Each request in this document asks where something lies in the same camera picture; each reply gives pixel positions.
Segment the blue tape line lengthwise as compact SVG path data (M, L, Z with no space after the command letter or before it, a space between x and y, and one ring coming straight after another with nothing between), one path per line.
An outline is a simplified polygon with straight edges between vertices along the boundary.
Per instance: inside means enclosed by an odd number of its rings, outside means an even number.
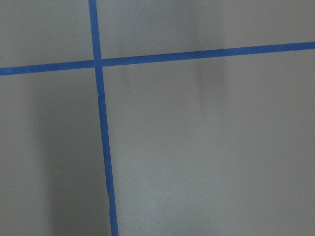
M106 191L109 199L109 219L111 235L118 236L118 220L116 212L114 181L111 162L110 141L108 132L108 120L106 113L106 96L104 87L104 76L102 68L101 46L99 37L99 27L97 18L97 5L95 0L89 1L90 25L92 34L92 46L94 57L94 72L96 80L96 88L98 94L98 110L100 120L100 131L102 139L102 150L104 157L104 170L106 179Z

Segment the blue tape line crosswise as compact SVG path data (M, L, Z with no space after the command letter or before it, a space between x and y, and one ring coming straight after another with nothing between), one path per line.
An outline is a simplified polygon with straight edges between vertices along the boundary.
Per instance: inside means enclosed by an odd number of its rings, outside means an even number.
M191 59L207 59L207 58L220 58L220 57L254 55L254 54L280 53L280 52L313 50L314 48L315 48L314 42L299 42L299 43L288 43L288 44L275 44L275 45L214 49L214 50L203 50L203 51L192 51L192 52L179 52L179 53L170 53L170 54L110 58L110 59L99 59L99 60L70 61L70 62L60 62L60 63L4 67L0 69L0 75L8 76L8 75L30 74L30 73L40 73L40 72L87 69L87 68L94 68L94 67L110 67L110 66L146 64L146 63L180 61L180 60L191 60Z

